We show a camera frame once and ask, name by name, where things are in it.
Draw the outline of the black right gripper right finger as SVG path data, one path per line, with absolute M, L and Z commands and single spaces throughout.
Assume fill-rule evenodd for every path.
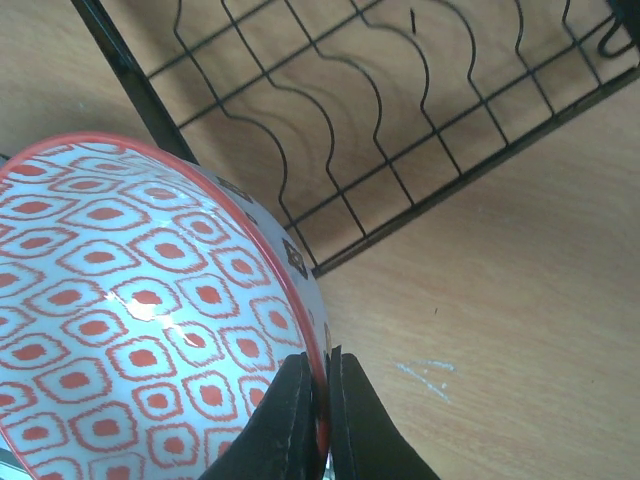
M 339 346 L 331 353 L 329 399 L 337 479 L 439 479 L 396 428 L 357 357 Z

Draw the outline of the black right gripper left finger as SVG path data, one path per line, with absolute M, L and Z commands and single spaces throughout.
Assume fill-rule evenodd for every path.
M 249 422 L 202 480 L 316 477 L 316 412 L 304 353 L 289 355 Z

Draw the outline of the red dot patterned bowl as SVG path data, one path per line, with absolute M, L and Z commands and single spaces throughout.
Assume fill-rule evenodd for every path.
M 285 358 L 327 391 L 328 316 L 255 200 L 133 139 L 46 139 L 1 169 L 1 444 L 35 479 L 195 479 Z

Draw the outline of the black wire dish rack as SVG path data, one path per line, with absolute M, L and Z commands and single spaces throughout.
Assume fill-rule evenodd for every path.
M 154 142 L 315 275 L 639 77 L 635 1 L 78 1 Z

